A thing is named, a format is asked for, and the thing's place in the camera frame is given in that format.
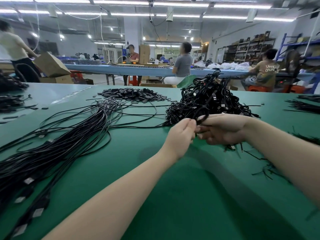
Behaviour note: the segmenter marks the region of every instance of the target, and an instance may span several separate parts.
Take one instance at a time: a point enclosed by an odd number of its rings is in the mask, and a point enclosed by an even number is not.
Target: gray t-shirt
[[[177,57],[174,67],[177,67],[177,77],[186,77],[190,75],[190,67],[192,64],[192,56],[190,53]]]

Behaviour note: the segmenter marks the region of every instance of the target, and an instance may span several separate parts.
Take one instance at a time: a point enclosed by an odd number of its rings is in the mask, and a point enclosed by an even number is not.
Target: left hand
[[[159,152],[173,157],[175,160],[183,157],[195,138],[196,127],[196,121],[189,118],[174,125]]]

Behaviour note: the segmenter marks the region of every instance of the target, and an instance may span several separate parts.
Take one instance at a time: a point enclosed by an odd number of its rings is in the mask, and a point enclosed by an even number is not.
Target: hand
[[[173,157],[175,160],[183,157],[195,138],[195,120],[186,118],[174,125],[159,152]]]
[[[236,114],[211,114],[197,126],[195,132],[200,140],[209,145],[237,144],[245,140],[245,125],[254,118]]]

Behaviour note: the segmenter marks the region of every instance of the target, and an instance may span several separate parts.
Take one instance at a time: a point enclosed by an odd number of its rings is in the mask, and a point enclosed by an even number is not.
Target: black pants
[[[26,81],[28,83],[40,82],[39,77],[41,77],[41,74],[32,60],[23,58],[20,60],[12,60],[11,62],[16,72],[16,76],[20,78],[21,81]]]
[[[125,86],[127,85],[127,80],[128,80],[128,76],[127,76],[127,75],[124,75],[124,76],[123,76],[123,81],[124,81],[124,85],[125,85]],[[138,86],[140,86],[141,80],[142,80],[142,76],[138,76]]]

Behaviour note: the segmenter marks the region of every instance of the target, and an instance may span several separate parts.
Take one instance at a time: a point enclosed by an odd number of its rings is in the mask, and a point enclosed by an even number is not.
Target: white pants
[[[165,84],[173,84],[173,85],[178,85],[184,77],[177,77],[177,76],[167,76],[164,78],[164,83]]]

